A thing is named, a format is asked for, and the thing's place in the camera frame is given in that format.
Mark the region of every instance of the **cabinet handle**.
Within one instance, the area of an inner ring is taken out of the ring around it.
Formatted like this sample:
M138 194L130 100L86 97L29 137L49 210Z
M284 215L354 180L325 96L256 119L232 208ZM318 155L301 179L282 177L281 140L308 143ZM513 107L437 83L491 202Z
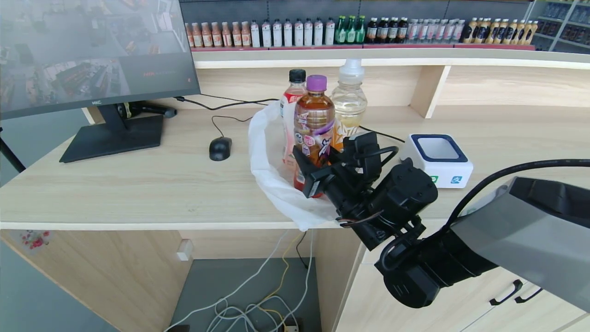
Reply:
M537 296L538 293L540 293L543 290L543 288L539 288L537 289L536 292L534 292L531 296L527 297L527 298L522 298L522 296L518 296L517 298L514 299L514 301L516 303L525 303L526 301L532 299L533 297Z
M512 285L514 286L514 290L508 294L505 298L503 298L501 301L496 300L495 298L490 300L490 304L491 305L500 305L504 302L506 302L506 300L508 300L510 297L512 297L512 295L516 294L517 291L520 291L520 289L522 288L522 281L520 281L520 279L516 279L512 282Z

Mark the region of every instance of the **green bottle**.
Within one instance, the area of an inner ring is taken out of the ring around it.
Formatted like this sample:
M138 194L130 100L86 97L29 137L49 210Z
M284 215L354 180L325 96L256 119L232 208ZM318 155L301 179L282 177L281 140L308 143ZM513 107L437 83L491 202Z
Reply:
M356 25L356 38L357 44L362 44L365 41L365 16L359 16L359 23Z
M356 38L355 21L356 21L356 16L351 15L348 17L348 29L346 29L346 43L347 44L354 44L355 43L355 38Z
M336 44L344 44L346 42L346 27L344 26L345 16L338 17L338 29L336 29Z

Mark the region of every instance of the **purple bottle cap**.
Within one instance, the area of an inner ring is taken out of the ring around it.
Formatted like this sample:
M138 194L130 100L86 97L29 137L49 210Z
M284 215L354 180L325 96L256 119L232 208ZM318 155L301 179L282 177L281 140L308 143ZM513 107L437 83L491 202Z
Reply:
M308 91L326 91L328 78L324 75L309 75L307 77Z

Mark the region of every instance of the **computer mouse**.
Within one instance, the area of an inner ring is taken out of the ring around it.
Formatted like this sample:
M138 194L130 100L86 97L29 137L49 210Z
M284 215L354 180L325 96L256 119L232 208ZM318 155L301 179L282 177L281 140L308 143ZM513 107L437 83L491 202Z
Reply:
M222 161L230 157L231 154L231 138L219 137L215 138L209 144L209 158L213 161Z

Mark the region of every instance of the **bottle cap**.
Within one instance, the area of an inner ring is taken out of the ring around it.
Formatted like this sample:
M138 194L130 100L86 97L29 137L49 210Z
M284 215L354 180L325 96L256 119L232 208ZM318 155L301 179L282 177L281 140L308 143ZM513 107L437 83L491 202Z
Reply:
M328 78L324 75L310 75L307 77L308 91L326 91Z
M303 70L303 69L289 70L289 82L291 82L291 83L305 82L305 70Z
M360 59L346 59L344 66L340 67L338 81L344 84L359 84L365 78L365 69L360 66Z

